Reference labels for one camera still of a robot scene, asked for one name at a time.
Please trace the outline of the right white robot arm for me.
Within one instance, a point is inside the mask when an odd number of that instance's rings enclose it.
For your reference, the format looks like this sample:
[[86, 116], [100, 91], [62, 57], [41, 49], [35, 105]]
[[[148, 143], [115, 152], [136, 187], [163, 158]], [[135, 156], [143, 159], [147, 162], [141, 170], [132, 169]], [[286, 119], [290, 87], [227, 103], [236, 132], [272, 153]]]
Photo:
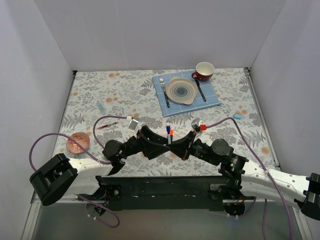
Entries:
[[184, 138], [173, 140], [167, 136], [171, 152], [186, 160], [194, 156], [219, 167], [219, 173], [231, 180], [226, 186], [227, 195], [237, 199], [241, 195], [259, 197], [273, 201], [283, 201], [297, 208], [314, 220], [320, 219], [320, 176], [294, 175], [275, 169], [267, 169], [261, 164], [237, 155], [224, 139], [216, 139], [211, 145], [203, 143], [190, 132]]

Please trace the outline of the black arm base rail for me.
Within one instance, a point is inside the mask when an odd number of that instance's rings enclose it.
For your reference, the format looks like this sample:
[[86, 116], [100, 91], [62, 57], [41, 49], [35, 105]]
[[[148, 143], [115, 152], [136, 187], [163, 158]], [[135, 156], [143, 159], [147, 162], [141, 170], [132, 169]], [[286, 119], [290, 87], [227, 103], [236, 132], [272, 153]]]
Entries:
[[253, 200], [231, 188], [223, 176], [102, 177], [98, 190], [82, 196], [107, 201], [113, 211], [205, 209], [223, 211], [225, 203]]

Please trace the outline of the white grey pen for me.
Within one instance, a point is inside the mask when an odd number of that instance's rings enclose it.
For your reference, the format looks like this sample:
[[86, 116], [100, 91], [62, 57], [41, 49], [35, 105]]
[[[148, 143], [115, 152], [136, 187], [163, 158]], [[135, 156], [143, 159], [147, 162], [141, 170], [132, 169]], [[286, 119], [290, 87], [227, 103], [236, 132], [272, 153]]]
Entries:
[[168, 142], [168, 145], [171, 144], [171, 130], [167, 130], [167, 142]]

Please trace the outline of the dark blue pen cap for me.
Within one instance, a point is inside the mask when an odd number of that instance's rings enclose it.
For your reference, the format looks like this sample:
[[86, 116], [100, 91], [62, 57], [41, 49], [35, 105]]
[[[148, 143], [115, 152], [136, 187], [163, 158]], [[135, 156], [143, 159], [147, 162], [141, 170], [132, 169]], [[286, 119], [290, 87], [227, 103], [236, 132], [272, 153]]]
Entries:
[[170, 133], [170, 131], [171, 131], [171, 125], [170, 124], [166, 125], [166, 131], [167, 131], [168, 134]]

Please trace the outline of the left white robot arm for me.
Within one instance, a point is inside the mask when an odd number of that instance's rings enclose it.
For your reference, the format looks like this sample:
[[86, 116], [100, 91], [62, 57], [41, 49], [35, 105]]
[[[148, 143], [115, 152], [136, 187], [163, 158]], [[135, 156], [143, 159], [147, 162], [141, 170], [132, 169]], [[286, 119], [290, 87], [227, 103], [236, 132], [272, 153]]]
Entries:
[[125, 165], [123, 160], [139, 152], [151, 160], [169, 150], [167, 138], [143, 126], [136, 136], [130, 137], [126, 142], [109, 140], [102, 152], [106, 161], [94, 156], [68, 158], [59, 153], [35, 170], [29, 181], [44, 206], [52, 205], [67, 195], [85, 194], [101, 200], [107, 191], [96, 179], [97, 176], [118, 173]]

